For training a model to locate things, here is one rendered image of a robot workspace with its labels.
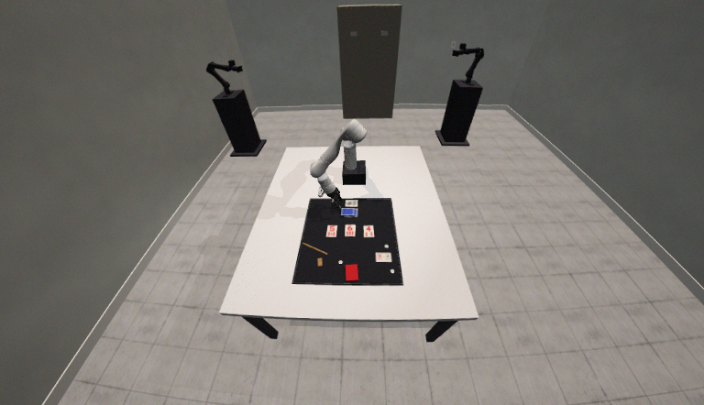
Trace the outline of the red rectangular block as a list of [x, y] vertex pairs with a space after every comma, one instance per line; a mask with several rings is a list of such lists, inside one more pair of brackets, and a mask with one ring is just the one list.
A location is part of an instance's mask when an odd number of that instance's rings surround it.
[[358, 281], [358, 264], [346, 265], [346, 282]]

